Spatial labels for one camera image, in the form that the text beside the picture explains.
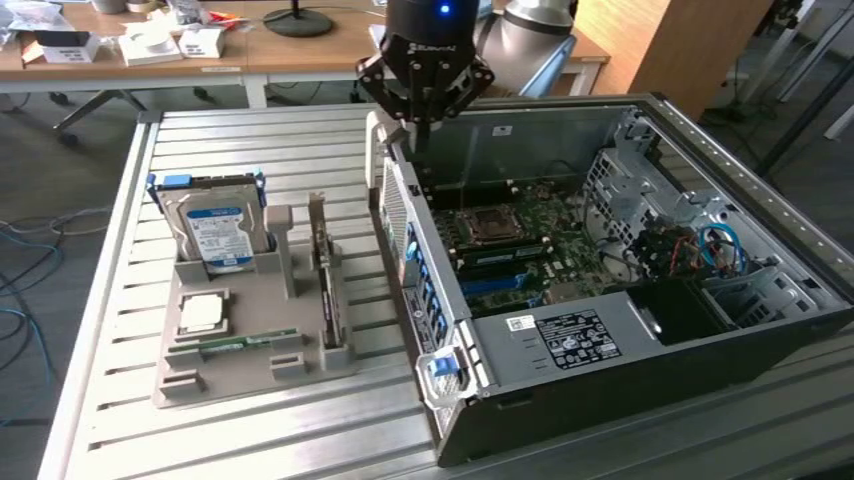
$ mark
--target white box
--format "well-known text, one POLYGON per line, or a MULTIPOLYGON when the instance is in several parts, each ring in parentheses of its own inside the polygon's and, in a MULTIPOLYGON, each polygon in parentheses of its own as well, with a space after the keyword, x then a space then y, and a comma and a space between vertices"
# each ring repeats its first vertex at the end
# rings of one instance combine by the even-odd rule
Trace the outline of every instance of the white box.
POLYGON ((100 39, 98 35, 90 34, 90 39, 83 46, 44 46, 44 59, 48 63, 92 63, 98 55, 100 39))
POLYGON ((164 34, 162 38, 154 39, 160 43, 155 42, 150 37, 150 35, 140 36, 139 34, 122 35, 119 37, 122 56, 128 67, 184 59, 175 40, 168 34, 164 34))
POLYGON ((226 45, 226 30, 222 28, 200 28, 187 30, 178 41, 186 57, 219 58, 226 45))

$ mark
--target lamp base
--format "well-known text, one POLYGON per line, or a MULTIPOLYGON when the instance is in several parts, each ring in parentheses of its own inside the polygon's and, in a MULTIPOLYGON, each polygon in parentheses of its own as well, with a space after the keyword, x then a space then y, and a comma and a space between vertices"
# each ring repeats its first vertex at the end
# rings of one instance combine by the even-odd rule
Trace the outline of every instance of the lamp base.
POLYGON ((299 18, 293 10, 275 10, 264 16, 267 29, 286 37, 317 37, 333 30, 333 25, 333 19, 314 10, 301 9, 299 18))

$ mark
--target blue cable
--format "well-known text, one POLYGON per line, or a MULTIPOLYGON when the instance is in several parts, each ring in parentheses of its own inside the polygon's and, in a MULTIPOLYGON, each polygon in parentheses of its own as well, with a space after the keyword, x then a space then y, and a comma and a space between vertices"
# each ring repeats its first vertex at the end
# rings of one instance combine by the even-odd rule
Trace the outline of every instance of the blue cable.
MULTIPOLYGON (((51 388, 51 361, 48 360, 48 349, 47 349, 47 347, 44 345, 44 336, 42 335, 42 329, 39 328, 39 325, 32 320, 32 318, 30 318, 30 315, 27 315, 20 310, 14 310, 11 308, 0 307, 0 313, 8 313, 11 315, 16 315, 20 318, 23 318, 24 320, 27 320, 27 322, 30 322, 30 327, 32 328, 32 331, 36 334, 36 341, 39 342, 39 348, 42 350, 42 360, 44 361, 44 384, 46 384, 46 388, 50 390, 50 388, 51 388)), ((6 420, 0 420, 0 428, 6 427, 10 423, 12 423, 15 421, 15 418, 20 418, 30 410, 32 410, 32 408, 36 406, 36 404, 38 404, 38 402, 34 402, 30 405, 27 405, 24 408, 22 408, 15 417, 8 417, 6 420)))
MULTIPOLYGON (((32 248, 44 248, 51 250, 51 252, 54 253, 54 266, 50 268, 47 272, 44 272, 44 275, 42 275, 38 279, 30 282, 28 285, 24 285, 23 287, 16 287, 16 290, 19 292, 23 292, 24 290, 28 290, 36 285, 39 285, 51 275, 54 275, 54 273, 59 269, 60 264, 63 263, 63 251, 59 248, 56 248, 54 245, 46 245, 43 243, 31 243, 26 240, 15 238, 12 235, 3 232, 2 230, 0 230, 0 236, 6 237, 7 240, 10 240, 12 243, 16 243, 18 245, 22 245, 24 247, 32 247, 32 248)), ((8 290, 8 288, 10 288, 10 285, 0 288, 0 291, 8 290)), ((10 295, 12 295, 12 293, 0 293, 0 297, 8 297, 10 295)))
POLYGON ((733 228, 725 223, 710 223, 709 225, 702 227, 697 232, 697 237, 698 237, 697 243, 699 245, 701 251, 703 252, 703 260, 706 260, 706 263, 709 265, 712 265, 713 267, 716 266, 716 261, 712 258, 712 254, 706 250, 703 250, 703 247, 706 246, 706 235, 705 235, 706 230, 714 230, 714 229, 721 230, 733 239, 733 249, 736 250, 736 256, 738 259, 738 271, 741 273, 745 271, 745 267, 748 265, 748 261, 745 259, 745 249, 742 248, 742 243, 738 240, 738 235, 736 233, 736 230, 733 230, 733 228))

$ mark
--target aluminum slotted table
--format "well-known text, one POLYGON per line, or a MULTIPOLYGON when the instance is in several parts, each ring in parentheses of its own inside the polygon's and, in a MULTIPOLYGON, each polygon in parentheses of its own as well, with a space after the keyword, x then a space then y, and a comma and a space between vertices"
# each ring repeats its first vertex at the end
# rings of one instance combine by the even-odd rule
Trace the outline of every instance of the aluminum slotted table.
POLYGON ((849 328, 748 386, 439 469, 369 212, 370 108, 140 119, 39 478, 777 478, 852 455, 849 328), (158 410, 150 395, 175 242, 144 194, 146 176, 255 167, 268 177, 270 202, 295 207, 294 242, 309 238, 309 192, 326 192, 362 370, 291 390, 158 410))

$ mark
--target green circuit board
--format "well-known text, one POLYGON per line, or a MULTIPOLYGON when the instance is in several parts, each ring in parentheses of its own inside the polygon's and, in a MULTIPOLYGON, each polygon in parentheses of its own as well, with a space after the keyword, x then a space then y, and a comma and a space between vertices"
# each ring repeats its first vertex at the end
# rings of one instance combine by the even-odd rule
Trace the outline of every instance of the green circuit board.
POLYGON ((470 259, 478 255, 481 259, 502 260, 501 264, 489 266, 498 277, 503 271, 507 272, 505 275, 519 271, 527 274, 521 288, 466 294, 475 317, 597 296, 622 280, 622 275, 627 275, 615 275, 606 269, 597 246, 579 228, 579 219, 575 218, 581 216, 577 213, 578 198, 558 191, 551 182, 537 182, 517 187, 511 202, 434 211, 439 235, 458 269, 477 271, 478 266, 473 265, 470 259), (487 220, 501 220, 501 228, 485 233, 489 228, 481 228, 473 221, 478 215, 487 217, 487 220), (509 247, 501 241, 490 244, 479 238, 479 234, 517 235, 527 239, 533 247, 509 247), (505 258, 513 256, 514 250, 537 249, 537 245, 542 246, 543 251, 535 257, 518 261, 505 258))

